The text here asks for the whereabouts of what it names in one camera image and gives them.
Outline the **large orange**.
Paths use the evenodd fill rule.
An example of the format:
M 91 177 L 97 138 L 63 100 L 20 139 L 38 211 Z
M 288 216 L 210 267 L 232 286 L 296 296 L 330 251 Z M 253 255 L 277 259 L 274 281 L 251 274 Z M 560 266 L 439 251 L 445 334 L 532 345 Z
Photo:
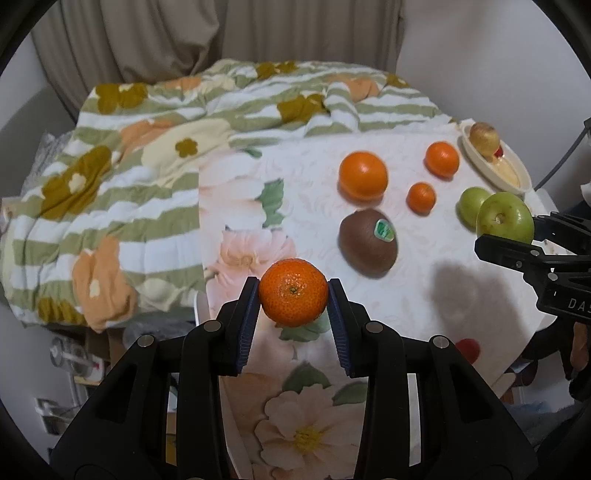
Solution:
M 339 165 L 339 188 L 359 201 L 380 199 L 389 185 L 389 172 L 384 161 L 368 151 L 356 151 Z
M 426 151 L 425 166 L 439 178 L 452 179 L 459 170 L 460 156 L 448 142 L 434 142 Z

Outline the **small mandarin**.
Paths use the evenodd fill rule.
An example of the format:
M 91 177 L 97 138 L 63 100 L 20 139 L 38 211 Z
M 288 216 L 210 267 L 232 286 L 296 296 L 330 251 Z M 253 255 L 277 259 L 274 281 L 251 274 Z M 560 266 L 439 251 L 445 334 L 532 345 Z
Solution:
M 426 182 L 418 182 L 411 186 L 407 194 L 407 205 L 418 215 L 429 215 L 437 202 L 435 189 Z

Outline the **cream plate with duck print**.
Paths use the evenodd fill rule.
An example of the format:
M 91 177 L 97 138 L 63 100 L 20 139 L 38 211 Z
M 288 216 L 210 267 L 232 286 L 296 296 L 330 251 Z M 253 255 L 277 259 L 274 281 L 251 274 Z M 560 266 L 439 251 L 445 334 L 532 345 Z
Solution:
M 469 140 L 474 121 L 461 124 L 462 144 L 469 160 L 497 189 L 523 196 L 532 188 L 532 180 L 519 156 L 501 139 L 504 155 L 501 158 L 483 157 Z

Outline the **beige curtain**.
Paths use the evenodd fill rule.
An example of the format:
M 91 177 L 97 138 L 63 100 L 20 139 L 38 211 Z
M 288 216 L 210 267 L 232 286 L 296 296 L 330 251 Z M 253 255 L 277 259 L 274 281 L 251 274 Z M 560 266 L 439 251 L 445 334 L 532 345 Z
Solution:
M 394 70 L 401 1 L 58 1 L 32 30 L 71 114 L 103 83 L 173 80 L 215 61 L 339 61 Z

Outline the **grey headboard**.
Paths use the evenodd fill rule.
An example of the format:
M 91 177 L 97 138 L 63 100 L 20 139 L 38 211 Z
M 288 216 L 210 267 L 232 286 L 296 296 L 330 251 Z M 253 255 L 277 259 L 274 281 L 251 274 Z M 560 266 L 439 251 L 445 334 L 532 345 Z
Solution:
M 1 196 L 17 196 L 30 173 L 44 133 L 54 136 L 74 121 L 51 87 L 28 100 L 1 128 Z

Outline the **green striped floral duvet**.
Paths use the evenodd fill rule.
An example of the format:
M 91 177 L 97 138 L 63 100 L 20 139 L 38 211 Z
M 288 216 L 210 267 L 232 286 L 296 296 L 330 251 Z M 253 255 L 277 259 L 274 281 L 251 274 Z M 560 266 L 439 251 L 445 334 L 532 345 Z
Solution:
M 281 233 L 283 179 L 256 177 L 263 148 L 317 135 L 445 125 L 397 75 L 339 62 L 224 59 L 156 84 L 107 83 L 18 199 L 2 238 L 2 286 L 22 323 L 112 328 L 188 307 L 228 281 L 223 235 Z

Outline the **brown kiwi with sticker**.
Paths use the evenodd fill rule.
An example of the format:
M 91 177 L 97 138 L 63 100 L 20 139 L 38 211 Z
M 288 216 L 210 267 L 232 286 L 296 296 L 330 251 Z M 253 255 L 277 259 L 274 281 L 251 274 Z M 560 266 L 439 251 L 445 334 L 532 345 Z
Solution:
M 356 210 L 342 219 L 338 244 L 346 262 L 365 276 L 383 277 L 398 259 L 394 225 L 383 212 L 373 208 Z

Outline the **small mandarin edge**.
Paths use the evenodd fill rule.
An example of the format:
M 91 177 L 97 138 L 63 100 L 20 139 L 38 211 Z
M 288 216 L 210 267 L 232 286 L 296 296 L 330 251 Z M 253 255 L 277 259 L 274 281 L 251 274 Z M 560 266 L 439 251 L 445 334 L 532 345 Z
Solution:
M 259 281 L 259 301 L 270 320 L 297 328 L 314 322 L 327 306 L 329 285 L 317 267 L 300 258 L 277 261 Z

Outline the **yellow-red apple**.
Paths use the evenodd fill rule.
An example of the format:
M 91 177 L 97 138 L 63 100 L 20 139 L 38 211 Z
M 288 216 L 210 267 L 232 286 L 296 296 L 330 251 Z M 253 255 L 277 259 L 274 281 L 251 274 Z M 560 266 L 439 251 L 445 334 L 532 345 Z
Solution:
M 486 122 L 476 122 L 471 126 L 469 140 L 485 158 L 493 157 L 501 147 L 497 130 Z

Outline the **green apple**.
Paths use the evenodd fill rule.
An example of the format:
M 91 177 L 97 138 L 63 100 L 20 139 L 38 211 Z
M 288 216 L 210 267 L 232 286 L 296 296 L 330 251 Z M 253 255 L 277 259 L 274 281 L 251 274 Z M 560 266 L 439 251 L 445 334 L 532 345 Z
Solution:
M 457 211 L 459 218 L 471 230 L 476 229 L 480 209 L 491 195 L 491 192 L 481 187 L 470 187 L 462 193 L 457 204 Z
M 487 234 L 531 244 L 535 234 L 533 216 L 516 195 L 496 193 L 482 204 L 477 215 L 476 233 L 478 237 Z

